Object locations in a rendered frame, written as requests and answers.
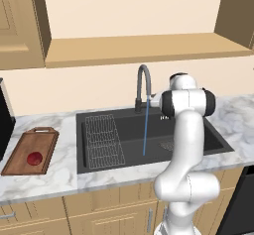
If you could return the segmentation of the black dishwasher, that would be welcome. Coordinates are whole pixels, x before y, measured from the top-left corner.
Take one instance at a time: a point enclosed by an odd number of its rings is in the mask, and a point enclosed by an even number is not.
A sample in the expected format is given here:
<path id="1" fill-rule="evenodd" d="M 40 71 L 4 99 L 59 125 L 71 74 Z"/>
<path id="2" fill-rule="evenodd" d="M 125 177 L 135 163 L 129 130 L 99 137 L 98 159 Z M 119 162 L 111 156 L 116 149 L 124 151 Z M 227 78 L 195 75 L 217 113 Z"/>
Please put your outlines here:
<path id="1" fill-rule="evenodd" d="M 245 167 L 216 235 L 254 232 L 254 165 Z"/>

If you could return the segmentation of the grey curved sink faucet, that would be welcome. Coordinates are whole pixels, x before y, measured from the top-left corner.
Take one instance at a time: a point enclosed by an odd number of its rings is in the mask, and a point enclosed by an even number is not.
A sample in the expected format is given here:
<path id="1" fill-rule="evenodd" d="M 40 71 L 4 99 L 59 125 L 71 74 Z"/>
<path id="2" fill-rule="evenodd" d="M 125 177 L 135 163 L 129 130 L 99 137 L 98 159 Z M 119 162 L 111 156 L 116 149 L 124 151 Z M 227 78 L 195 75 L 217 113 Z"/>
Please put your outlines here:
<path id="1" fill-rule="evenodd" d="M 151 100 L 154 97 L 154 94 L 151 90 L 151 75 L 149 69 L 145 64 L 141 64 L 138 68 L 138 77 L 137 77 L 137 97 L 135 99 L 135 112 L 140 113 L 143 107 L 148 107 L 146 103 L 142 102 L 141 89 L 142 89 L 142 74 L 145 74 L 146 80 L 146 94 L 148 99 Z"/>

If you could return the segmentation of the dark grey sink basin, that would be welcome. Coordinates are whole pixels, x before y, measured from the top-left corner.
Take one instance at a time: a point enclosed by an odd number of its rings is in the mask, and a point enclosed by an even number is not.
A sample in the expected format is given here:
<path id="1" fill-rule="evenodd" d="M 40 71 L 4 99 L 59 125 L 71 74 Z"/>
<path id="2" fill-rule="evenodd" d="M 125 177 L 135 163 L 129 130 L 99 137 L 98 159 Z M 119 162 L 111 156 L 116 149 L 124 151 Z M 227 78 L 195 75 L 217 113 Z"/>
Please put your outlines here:
<path id="1" fill-rule="evenodd" d="M 166 162 L 172 158 L 173 151 L 160 147 L 163 141 L 174 142 L 175 120 L 161 113 L 158 108 L 149 109 L 146 155 L 143 157 L 143 138 L 145 126 L 145 110 L 136 113 L 132 108 L 108 110 L 76 115 L 76 149 L 77 172 L 81 174 L 126 167 Z M 94 169 L 88 166 L 85 147 L 85 118 L 89 116 L 112 114 L 119 135 L 125 164 L 112 168 Z"/>

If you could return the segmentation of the black countertop appliance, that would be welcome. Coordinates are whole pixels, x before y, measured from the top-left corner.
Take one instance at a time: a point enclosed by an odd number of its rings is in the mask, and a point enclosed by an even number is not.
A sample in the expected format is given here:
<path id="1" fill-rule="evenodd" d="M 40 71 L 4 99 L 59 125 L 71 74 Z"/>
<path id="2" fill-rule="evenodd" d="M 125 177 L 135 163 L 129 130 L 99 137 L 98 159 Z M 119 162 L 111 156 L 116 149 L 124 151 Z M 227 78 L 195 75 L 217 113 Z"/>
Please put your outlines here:
<path id="1" fill-rule="evenodd" d="M 9 100 L 4 79 L 0 77 L 0 162 L 3 160 L 16 118 Z"/>

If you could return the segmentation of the tan wooden shelf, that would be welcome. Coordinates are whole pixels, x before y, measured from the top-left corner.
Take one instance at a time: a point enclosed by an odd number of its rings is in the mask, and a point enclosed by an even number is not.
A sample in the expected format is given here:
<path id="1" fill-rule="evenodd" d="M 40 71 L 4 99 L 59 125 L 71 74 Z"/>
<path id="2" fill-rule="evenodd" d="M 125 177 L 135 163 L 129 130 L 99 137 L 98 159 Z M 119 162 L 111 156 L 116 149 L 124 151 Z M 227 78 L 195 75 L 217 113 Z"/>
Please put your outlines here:
<path id="1" fill-rule="evenodd" d="M 53 39 L 46 67 L 245 57 L 253 51 L 216 33 Z"/>

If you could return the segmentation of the tan wall cupboard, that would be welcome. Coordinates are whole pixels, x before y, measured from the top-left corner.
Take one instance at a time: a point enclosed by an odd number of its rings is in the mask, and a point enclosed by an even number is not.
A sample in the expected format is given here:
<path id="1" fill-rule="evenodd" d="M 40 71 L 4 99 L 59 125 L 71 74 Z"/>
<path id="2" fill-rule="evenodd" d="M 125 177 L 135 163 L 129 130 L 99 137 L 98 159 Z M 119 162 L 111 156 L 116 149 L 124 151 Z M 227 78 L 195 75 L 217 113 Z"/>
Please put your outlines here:
<path id="1" fill-rule="evenodd" d="M 214 32 L 254 50 L 254 0 L 220 0 Z"/>
<path id="2" fill-rule="evenodd" d="M 44 67 L 51 40 L 46 0 L 0 0 L 0 70 Z"/>

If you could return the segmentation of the tan drawer front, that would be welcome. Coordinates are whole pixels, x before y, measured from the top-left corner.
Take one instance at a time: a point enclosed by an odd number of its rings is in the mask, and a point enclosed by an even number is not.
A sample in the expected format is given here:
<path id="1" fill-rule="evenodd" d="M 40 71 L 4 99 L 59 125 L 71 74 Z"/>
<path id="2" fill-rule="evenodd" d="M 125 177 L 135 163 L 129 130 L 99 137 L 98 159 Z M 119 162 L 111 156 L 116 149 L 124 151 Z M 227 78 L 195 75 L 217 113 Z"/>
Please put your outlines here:
<path id="1" fill-rule="evenodd" d="M 62 197 L 0 205 L 0 235 L 70 235 Z"/>

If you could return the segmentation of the blue water stream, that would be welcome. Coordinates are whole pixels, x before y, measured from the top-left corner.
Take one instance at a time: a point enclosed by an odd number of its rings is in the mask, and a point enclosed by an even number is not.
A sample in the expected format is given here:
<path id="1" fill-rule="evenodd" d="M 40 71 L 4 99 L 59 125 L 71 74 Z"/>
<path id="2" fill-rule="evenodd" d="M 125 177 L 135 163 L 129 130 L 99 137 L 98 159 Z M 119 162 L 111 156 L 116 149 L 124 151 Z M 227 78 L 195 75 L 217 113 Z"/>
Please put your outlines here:
<path id="1" fill-rule="evenodd" d="M 146 110 L 145 110 L 144 138 L 143 138 L 143 157 L 145 157 L 146 155 L 149 106 L 150 106 L 150 96 L 147 95 Z"/>

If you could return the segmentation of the grey sink drain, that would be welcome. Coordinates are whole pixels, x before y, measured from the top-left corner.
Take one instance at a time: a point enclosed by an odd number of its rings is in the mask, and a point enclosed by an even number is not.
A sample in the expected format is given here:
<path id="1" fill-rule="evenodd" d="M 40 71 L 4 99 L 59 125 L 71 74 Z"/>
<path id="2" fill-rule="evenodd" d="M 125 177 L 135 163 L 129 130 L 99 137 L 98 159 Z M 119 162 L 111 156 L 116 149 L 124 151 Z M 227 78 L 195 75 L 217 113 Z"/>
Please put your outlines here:
<path id="1" fill-rule="evenodd" d="M 159 143 L 160 147 L 168 150 L 168 151 L 172 151 L 174 149 L 174 142 L 173 141 L 163 141 Z"/>

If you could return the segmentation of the wooden cutting board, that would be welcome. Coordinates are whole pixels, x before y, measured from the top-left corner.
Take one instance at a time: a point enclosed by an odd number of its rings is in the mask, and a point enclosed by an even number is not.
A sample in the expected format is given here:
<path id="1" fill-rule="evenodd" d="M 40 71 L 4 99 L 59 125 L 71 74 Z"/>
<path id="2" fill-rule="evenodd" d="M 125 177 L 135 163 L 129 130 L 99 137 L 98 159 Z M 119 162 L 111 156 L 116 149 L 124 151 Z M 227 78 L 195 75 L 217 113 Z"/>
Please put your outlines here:
<path id="1" fill-rule="evenodd" d="M 9 160 L 1 172 L 2 176 L 32 176 L 47 173 L 59 132 L 52 127 L 36 127 L 22 134 Z M 43 155 L 42 162 L 30 166 L 27 157 L 33 152 Z"/>

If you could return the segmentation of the red round fruit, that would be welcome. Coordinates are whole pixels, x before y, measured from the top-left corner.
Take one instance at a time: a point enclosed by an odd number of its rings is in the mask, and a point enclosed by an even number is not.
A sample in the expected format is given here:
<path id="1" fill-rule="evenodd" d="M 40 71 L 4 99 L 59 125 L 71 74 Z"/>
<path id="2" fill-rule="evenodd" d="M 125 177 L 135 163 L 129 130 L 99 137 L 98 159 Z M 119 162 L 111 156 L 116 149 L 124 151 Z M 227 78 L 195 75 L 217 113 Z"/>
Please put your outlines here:
<path id="1" fill-rule="evenodd" d="M 27 157 L 27 163 L 30 166 L 37 166 L 39 165 L 43 160 L 43 155 L 40 152 L 33 152 L 28 155 Z"/>

